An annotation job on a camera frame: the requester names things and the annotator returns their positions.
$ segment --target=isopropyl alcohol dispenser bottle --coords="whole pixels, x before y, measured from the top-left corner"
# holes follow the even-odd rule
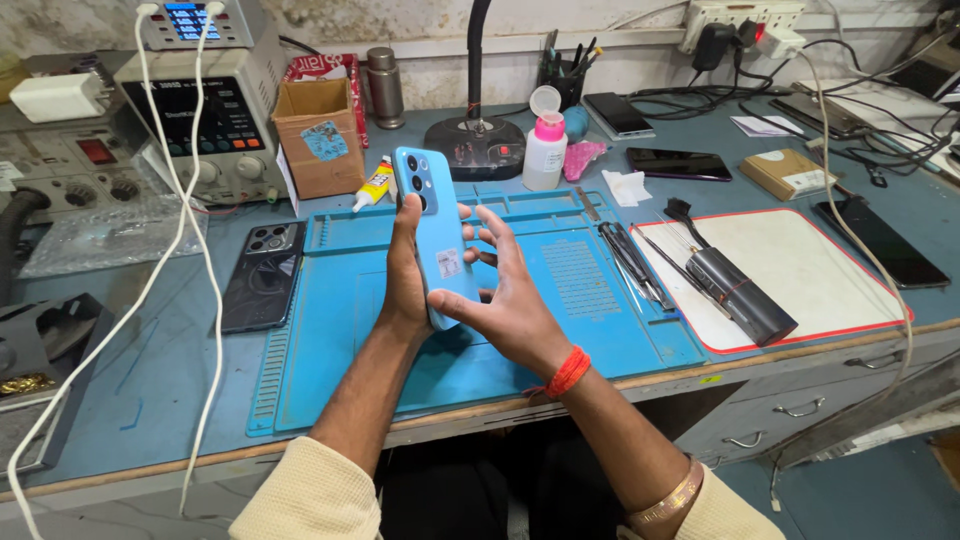
[[[560,101],[560,92],[553,86],[541,86],[530,96],[530,110],[538,118],[537,127],[527,134],[527,152],[523,159],[522,181],[527,189],[543,191],[560,185],[566,154]]]

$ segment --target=gold bangle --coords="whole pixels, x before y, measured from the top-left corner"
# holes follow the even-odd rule
[[[686,473],[684,481],[680,482],[677,489],[674,489],[670,495],[667,495],[659,503],[627,516],[627,521],[631,526],[667,521],[693,500],[700,489],[700,485],[704,482],[704,466],[692,455],[688,454],[687,456],[690,458],[690,470]]]

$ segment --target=right hand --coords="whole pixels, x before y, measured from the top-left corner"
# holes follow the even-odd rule
[[[487,226],[479,230],[480,239],[496,248],[496,255],[472,247],[464,253],[464,260],[480,260],[496,268],[496,290],[480,291],[481,296],[492,296],[490,303],[435,289],[427,295],[427,304],[473,327],[506,358],[550,381],[573,352],[573,345],[543,303],[514,232],[486,207],[477,206],[476,215]]]

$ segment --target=black smartphone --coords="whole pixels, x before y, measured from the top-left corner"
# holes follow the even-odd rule
[[[627,159],[635,171],[646,176],[685,178],[729,182],[730,169],[720,156],[686,150],[659,150],[655,148],[628,148]]]
[[[824,116],[820,112],[820,104],[816,102],[815,96],[796,93],[772,100],[770,105],[786,112],[819,133],[824,132]],[[848,140],[874,131],[872,127],[866,125],[856,116],[839,110],[830,103],[827,103],[826,109],[830,138]]]
[[[224,293],[223,333],[287,322],[305,234],[302,221],[251,229]]]
[[[653,126],[643,119],[639,110],[634,109],[626,100],[613,92],[587,94],[583,100],[607,122],[610,129],[617,135],[644,135],[654,132]]]
[[[850,236],[840,227],[830,203],[817,203],[814,211],[830,223],[835,231],[844,236],[854,247]],[[913,289],[925,287],[941,287],[950,284],[948,278],[939,268],[926,259],[919,251],[910,245],[903,236],[900,236],[893,227],[880,219],[862,199],[848,199],[837,203],[837,211],[844,222],[863,242],[867,249],[873,252],[880,264],[887,269],[894,279],[897,288]]]

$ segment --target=red box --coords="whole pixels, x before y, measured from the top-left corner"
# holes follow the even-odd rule
[[[367,123],[364,117],[363,101],[360,97],[360,59],[356,54],[349,55],[307,55],[296,57],[287,66],[287,72],[283,75],[285,83],[291,83],[304,80],[313,81],[325,75],[327,72],[339,66],[347,68],[347,75],[350,79],[350,97],[353,98],[353,113],[357,117],[357,135],[360,137],[360,144],[364,148],[370,147],[370,139],[367,138]]]

